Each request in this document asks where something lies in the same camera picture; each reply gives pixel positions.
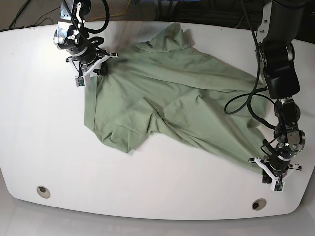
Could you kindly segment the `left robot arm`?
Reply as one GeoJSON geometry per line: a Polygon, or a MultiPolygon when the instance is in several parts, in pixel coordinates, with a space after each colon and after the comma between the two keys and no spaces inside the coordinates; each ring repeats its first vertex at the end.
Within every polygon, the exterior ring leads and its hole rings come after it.
{"type": "Polygon", "coordinates": [[[293,100],[300,92],[300,84],[295,71],[295,49],[292,44],[303,21],[303,15],[309,0],[265,0],[263,1],[262,19],[256,31],[249,27],[255,47],[258,63],[257,79],[262,78],[266,84],[259,88],[254,85],[251,93],[247,93],[246,102],[251,116],[274,131],[275,147],[263,140],[260,147],[265,153],[262,158],[251,158],[250,163],[262,169],[262,182],[271,189],[281,192],[285,179],[302,167],[292,164],[292,159],[305,146],[305,133],[298,127],[301,111],[293,100]],[[268,99],[274,104],[274,114],[278,119],[276,126],[259,117],[251,107],[254,96],[269,93],[268,99]]]}

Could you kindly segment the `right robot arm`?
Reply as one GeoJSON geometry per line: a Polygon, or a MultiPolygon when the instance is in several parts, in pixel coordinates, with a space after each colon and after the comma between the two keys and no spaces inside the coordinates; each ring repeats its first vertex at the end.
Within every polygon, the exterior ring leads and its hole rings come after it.
{"type": "Polygon", "coordinates": [[[54,33],[53,42],[59,50],[66,50],[69,57],[66,62],[77,71],[77,78],[83,79],[90,73],[105,76],[108,73],[106,61],[117,57],[100,46],[104,38],[97,36],[104,32],[109,24],[110,11],[107,1],[103,1],[105,22],[99,29],[85,27],[85,16],[90,12],[89,0],[62,0],[60,20],[54,33]]]}

